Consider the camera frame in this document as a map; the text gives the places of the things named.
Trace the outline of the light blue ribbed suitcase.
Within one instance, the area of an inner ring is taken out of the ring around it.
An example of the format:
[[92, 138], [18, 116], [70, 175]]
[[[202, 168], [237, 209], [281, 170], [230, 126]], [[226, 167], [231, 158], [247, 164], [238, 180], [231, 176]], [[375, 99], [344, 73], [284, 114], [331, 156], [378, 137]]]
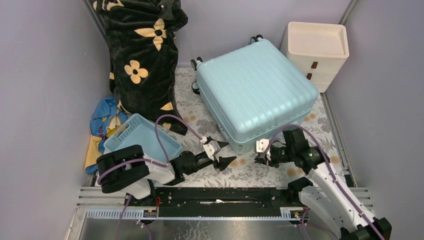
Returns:
[[255, 148], [288, 124], [300, 124], [311, 112], [317, 88], [269, 40], [204, 61], [190, 61], [199, 94], [234, 152]]

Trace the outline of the black floral plush blanket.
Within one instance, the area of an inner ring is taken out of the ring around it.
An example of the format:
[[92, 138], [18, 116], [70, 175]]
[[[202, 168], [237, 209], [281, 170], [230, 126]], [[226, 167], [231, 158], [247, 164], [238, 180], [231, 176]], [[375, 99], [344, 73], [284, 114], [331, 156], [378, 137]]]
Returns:
[[110, 55], [109, 88], [120, 110], [185, 135], [175, 99], [175, 34], [188, 23], [179, 0], [95, 0]]

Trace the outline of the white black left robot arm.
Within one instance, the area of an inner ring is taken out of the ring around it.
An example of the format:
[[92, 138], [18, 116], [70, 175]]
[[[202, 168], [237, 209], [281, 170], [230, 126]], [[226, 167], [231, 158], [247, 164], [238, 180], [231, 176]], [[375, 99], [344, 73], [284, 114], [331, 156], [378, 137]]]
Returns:
[[145, 157], [141, 145], [132, 145], [99, 157], [96, 161], [99, 177], [97, 183], [104, 194], [125, 192], [148, 206], [155, 200], [151, 181], [166, 186], [175, 186], [191, 175], [208, 166], [223, 171], [236, 156], [217, 156], [224, 142], [211, 141], [204, 144], [203, 152], [194, 154], [183, 151], [168, 163]]

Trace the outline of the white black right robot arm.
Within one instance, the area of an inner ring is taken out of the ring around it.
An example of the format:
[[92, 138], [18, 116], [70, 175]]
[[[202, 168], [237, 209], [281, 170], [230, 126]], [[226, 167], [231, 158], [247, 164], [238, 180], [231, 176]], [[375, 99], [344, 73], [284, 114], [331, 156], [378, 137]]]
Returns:
[[305, 207], [300, 224], [306, 227], [305, 215], [314, 212], [326, 223], [324, 230], [338, 240], [388, 240], [392, 225], [377, 218], [342, 180], [316, 138], [304, 127], [288, 124], [278, 130], [283, 134], [281, 147], [271, 139], [256, 141], [256, 163], [278, 167], [293, 162], [305, 176], [288, 184], [287, 201]]

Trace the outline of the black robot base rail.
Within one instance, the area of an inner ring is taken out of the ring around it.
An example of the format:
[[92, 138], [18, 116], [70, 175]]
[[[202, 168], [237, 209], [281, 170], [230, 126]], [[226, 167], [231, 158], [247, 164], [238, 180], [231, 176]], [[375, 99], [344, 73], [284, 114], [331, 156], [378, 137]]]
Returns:
[[299, 193], [313, 183], [302, 177], [287, 187], [154, 187], [143, 199], [127, 197], [130, 207], [145, 207], [145, 218], [283, 219], [299, 222], [305, 210]]

